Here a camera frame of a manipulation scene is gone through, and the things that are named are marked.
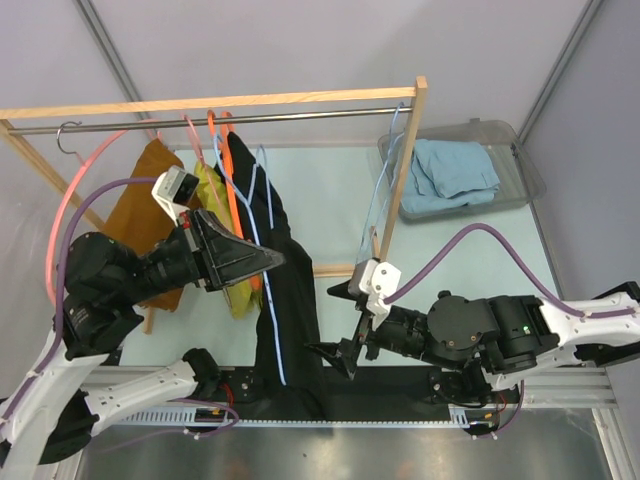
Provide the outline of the light blue trousers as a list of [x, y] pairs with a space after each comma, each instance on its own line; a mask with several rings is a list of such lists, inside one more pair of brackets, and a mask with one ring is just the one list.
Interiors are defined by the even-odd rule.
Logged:
[[402, 207], [431, 215], [494, 200], [501, 181], [478, 142], [419, 139], [413, 149]]

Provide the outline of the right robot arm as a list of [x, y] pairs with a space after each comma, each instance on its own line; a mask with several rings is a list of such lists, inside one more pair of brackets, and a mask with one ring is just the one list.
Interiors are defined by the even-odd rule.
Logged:
[[379, 327], [363, 301], [352, 338], [309, 344], [347, 379], [361, 355], [387, 350], [431, 365], [437, 403], [479, 408], [535, 373], [593, 363], [604, 367], [639, 356], [639, 286], [625, 282], [600, 296], [557, 307], [534, 295], [469, 300], [439, 293], [427, 312], [394, 305]]

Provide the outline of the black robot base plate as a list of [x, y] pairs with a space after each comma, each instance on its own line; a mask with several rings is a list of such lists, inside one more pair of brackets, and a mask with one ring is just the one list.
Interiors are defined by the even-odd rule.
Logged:
[[222, 372], [211, 400], [232, 401], [242, 420], [274, 422], [445, 422], [451, 407], [431, 389], [438, 370], [430, 366], [361, 367], [352, 380], [326, 367], [322, 408], [306, 406], [296, 394], [271, 399], [251, 367]]

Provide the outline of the light blue wire hanger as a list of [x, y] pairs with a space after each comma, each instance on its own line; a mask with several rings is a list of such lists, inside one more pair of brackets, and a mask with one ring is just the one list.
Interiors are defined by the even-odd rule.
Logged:
[[389, 203], [390, 193], [387, 193], [383, 200], [379, 199], [380, 189], [383, 184], [383, 181], [391, 175], [391, 183], [394, 184], [395, 181], [395, 166], [393, 165], [390, 157], [393, 155], [395, 145], [397, 143], [398, 138], [403, 137], [403, 133], [396, 132], [396, 123], [398, 117], [400, 116], [401, 110], [405, 107], [403, 102], [397, 104], [394, 109], [394, 113], [392, 115], [391, 121], [389, 123], [388, 133], [387, 133], [387, 150], [384, 154], [381, 154], [381, 170], [377, 176], [377, 179], [374, 183], [374, 189], [370, 197], [369, 206], [367, 209], [367, 214], [365, 217], [365, 223], [361, 233], [361, 239], [356, 255], [356, 261], [360, 263], [361, 261], [366, 260], [372, 255], [371, 250], [373, 246], [373, 237], [377, 233], [377, 228], [379, 223], [381, 222], [381, 218], [383, 213], [387, 209], [387, 204]]

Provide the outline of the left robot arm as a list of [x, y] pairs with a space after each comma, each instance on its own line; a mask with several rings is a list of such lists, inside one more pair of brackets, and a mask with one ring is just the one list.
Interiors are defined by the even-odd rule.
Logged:
[[182, 212], [144, 255], [99, 232], [74, 240], [58, 268], [67, 296], [47, 338], [50, 350], [1, 405], [2, 478], [27, 478], [39, 465], [64, 460], [140, 410], [212, 400], [221, 371], [203, 348], [137, 381], [95, 391], [82, 385], [142, 322], [135, 306], [190, 283], [219, 291], [283, 262], [283, 254], [236, 237], [204, 209]]

